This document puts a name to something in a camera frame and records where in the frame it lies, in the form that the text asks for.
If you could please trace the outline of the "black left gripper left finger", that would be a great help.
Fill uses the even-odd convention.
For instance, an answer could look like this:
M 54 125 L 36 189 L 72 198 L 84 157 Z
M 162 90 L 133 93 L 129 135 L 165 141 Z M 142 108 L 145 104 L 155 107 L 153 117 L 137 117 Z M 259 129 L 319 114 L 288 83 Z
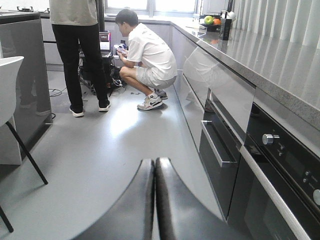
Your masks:
M 75 240 L 150 240 L 155 204 L 155 163 L 143 159 L 127 188 L 93 225 Z

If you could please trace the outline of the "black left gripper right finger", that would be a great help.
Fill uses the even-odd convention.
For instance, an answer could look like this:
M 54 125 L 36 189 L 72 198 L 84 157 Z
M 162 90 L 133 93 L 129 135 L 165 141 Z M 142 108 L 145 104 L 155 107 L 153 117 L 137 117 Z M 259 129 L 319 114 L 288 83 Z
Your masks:
M 155 162 L 155 201 L 162 240 L 246 240 L 189 190 L 167 157 Z

